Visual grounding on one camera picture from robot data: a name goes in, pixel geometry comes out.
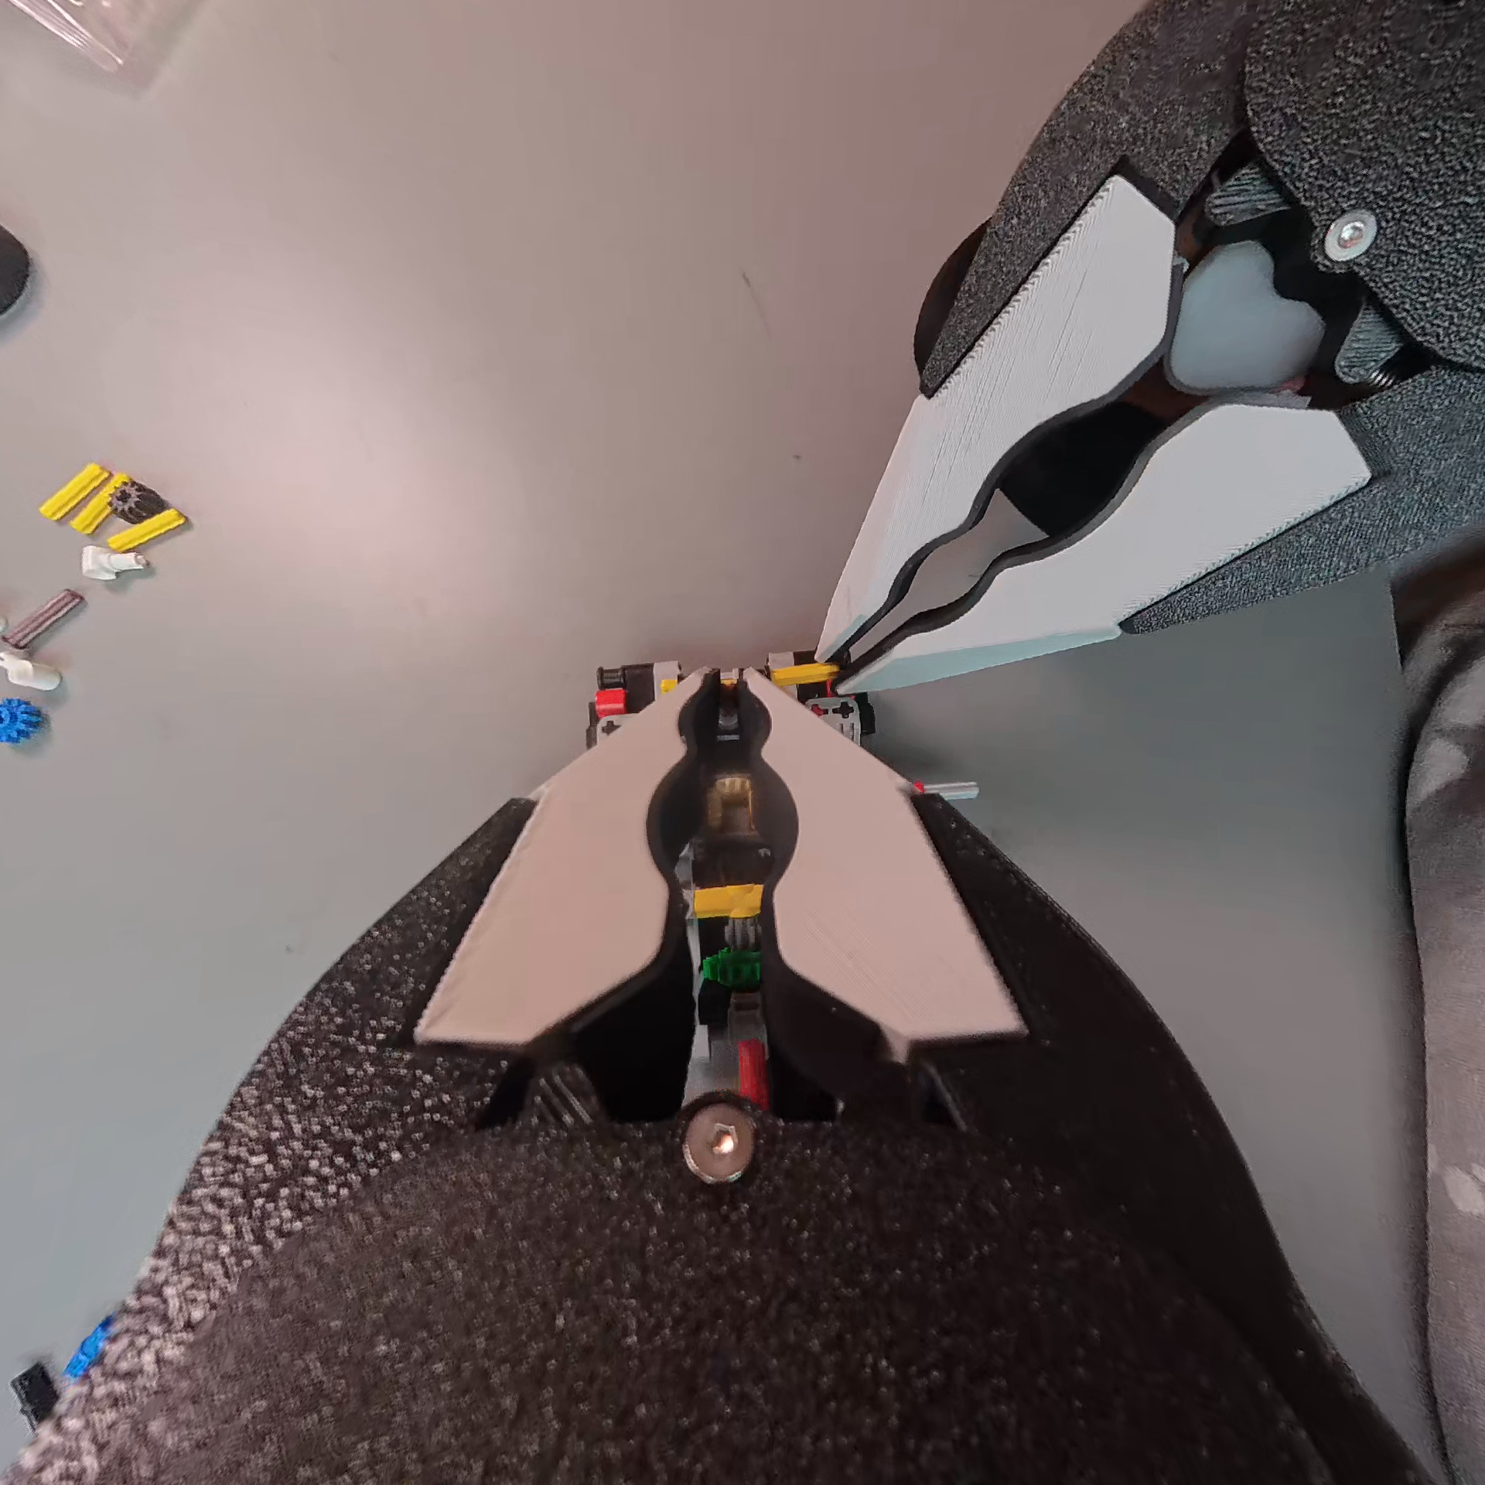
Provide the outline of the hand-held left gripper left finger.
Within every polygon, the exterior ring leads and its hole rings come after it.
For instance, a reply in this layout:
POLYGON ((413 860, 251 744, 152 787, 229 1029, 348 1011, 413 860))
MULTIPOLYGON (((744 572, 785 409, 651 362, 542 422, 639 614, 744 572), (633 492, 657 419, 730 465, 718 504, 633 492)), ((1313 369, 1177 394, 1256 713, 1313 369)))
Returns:
POLYGON ((416 1022, 420 1046, 527 1052, 662 955, 671 871, 651 804, 684 765, 691 672, 537 793, 527 822, 416 1022))

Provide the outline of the clear plastic bag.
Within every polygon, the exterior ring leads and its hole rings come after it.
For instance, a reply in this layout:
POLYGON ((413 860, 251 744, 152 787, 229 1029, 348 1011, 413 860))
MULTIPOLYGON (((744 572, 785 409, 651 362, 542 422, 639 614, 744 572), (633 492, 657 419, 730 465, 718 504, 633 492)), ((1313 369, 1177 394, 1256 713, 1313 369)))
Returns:
POLYGON ((2 1, 110 78, 148 83, 204 1, 2 1))

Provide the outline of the toy brick car chassis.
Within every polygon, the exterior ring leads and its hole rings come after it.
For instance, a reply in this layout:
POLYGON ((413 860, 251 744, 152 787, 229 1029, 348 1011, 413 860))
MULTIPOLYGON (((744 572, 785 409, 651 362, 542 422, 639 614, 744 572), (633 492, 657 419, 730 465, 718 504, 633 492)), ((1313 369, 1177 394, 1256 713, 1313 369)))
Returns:
MULTIPOLYGON (((869 751, 874 698, 838 689, 838 672, 807 649, 772 650, 763 667, 763 677, 869 751)), ((795 817, 780 780, 759 760, 763 744, 753 751, 753 716, 739 712, 742 698, 739 672, 722 672, 715 730, 699 737, 699 778, 682 812, 695 822, 674 860, 684 962, 579 1037, 605 1114, 627 1124, 658 1120, 713 1097, 829 1120, 843 1097, 814 1077, 816 1061, 881 1085, 879 1063, 940 1046, 892 1052, 874 1022, 785 967, 772 888, 795 817)), ((978 796, 974 783, 903 780, 916 799, 978 796)))

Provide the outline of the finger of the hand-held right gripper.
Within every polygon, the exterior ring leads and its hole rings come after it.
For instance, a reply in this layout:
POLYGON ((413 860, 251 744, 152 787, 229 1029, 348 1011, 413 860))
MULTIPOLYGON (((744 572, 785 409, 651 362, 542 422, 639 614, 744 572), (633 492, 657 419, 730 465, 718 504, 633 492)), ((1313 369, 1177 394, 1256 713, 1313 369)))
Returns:
POLYGON ((901 689, 1114 641, 1124 618, 1369 480, 1334 410, 1206 403, 1157 439, 1083 529, 1006 553, 968 609, 886 638, 843 667, 838 689, 901 689))
POLYGON ((940 388, 913 398, 830 595, 820 658, 980 520, 989 476, 1032 433, 1114 400, 1155 362, 1174 299, 1174 220, 1109 176, 940 388))

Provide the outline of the grey-brown toy axle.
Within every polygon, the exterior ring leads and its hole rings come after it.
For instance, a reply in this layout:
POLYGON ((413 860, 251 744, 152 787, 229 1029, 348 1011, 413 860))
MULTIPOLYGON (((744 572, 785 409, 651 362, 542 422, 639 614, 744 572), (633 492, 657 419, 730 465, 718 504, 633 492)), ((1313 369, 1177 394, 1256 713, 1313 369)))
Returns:
POLYGON ((60 620, 85 604, 75 588, 60 588, 54 597, 28 610, 23 618, 2 620, 2 649, 28 650, 60 620))

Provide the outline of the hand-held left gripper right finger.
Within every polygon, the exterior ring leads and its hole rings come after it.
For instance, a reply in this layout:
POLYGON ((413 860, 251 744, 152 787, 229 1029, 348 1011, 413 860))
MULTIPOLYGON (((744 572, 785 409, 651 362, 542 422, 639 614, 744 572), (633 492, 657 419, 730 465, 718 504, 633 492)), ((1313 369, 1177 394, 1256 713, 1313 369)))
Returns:
POLYGON ((1026 1035, 908 783, 772 678, 748 668, 744 684, 767 716, 759 763, 795 817, 772 888, 785 967, 874 1022, 892 1052, 1026 1035))

